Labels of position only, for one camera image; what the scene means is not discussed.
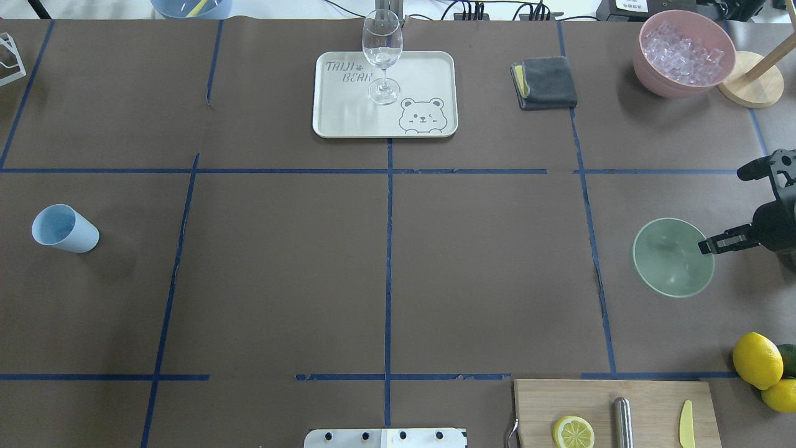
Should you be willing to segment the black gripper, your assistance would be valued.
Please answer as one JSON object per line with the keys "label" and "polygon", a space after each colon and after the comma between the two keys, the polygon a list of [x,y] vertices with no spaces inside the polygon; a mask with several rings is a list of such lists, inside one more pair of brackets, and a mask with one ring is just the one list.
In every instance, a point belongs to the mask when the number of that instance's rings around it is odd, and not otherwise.
{"label": "black gripper", "polygon": [[[741,181],[768,179],[774,201],[762,205],[753,216],[754,237],[775,253],[793,253],[795,248],[795,162],[794,150],[779,149],[760,157],[737,170]],[[752,226],[737,226],[724,233],[700,241],[702,254],[720,254],[756,246],[751,238]]]}

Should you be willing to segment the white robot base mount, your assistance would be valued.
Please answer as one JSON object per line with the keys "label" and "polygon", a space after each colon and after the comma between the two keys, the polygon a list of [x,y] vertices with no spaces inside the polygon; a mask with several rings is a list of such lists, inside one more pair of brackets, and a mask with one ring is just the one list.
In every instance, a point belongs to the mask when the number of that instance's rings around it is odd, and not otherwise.
{"label": "white robot base mount", "polygon": [[466,430],[454,427],[316,429],[304,447],[467,447]]}

